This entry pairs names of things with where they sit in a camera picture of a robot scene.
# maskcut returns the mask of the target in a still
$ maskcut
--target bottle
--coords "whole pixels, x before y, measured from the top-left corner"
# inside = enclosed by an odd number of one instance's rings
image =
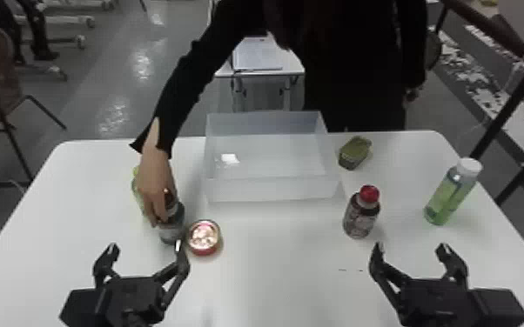
[[[425,207],[425,218],[431,224],[444,225],[475,186],[483,166],[470,157],[451,167]]]
[[[380,191],[373,185],[364,185],[349,199],[343,216],[343,231],[351,238],[366,237],[372,231],[380,213]]]
[[[172,193],[165,193],[166,223],[158,222],[158,235],[164,244],[174,245],[185,232],[185,207]]]
[[[132,171],[133,178],[131,188],[132,193],[136,198],[136,202],[138,203],[138,207],[140,207],[140,210],[144,213],[144,201],[142,200],[142,196],[140,195],[140,192],[138,192],[138,187],[136,186],[137,174],[138,167],[135,167]],[[174,245],[178,239],[183,237],[185,232],[185,206],[178,201],[177,197],[168,191],[164,193],[164,197],[168,219],[166,220],[166,223],[159,222],[157,224],[158,235],[164,244]]]

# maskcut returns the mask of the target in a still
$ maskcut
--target jar lid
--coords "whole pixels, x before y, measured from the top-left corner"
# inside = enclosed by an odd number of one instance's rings
[[[198,220],[187,233],[187,244],[197,256],[208,256],[214,253],[221,242],[219,226],[211,220]]]
[[[359,189],[359,198],[367,204],[373,204],[380,199],[380,191],[373,185],[364,185]]]

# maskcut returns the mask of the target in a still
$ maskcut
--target small round tin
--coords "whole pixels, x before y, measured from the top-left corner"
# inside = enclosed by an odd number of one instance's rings
[[[221,244],[221,230],[211,220],[198,220],[187,232],[187,244],[197,256],[209,256]]]

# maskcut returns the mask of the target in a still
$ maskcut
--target hand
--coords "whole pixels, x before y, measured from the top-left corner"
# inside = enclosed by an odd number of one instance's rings
[[[175,180],[169,165],[169,155],[156,147],[158,120],[152,123],[138,166],[137,187],[144,202],[144,214],[155,227],[158,221],[166,222],[165,192],[177,195]]]

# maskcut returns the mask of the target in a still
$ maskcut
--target green liquid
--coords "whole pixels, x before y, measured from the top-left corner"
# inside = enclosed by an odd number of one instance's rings
[[[447,223],[451,214],[457,210],[475,186],[475,180],[468,182],[460,183],[459,177],[455,178],[453,170],[447,173],[425,207],[425,218],[429,223],[435,225]]]

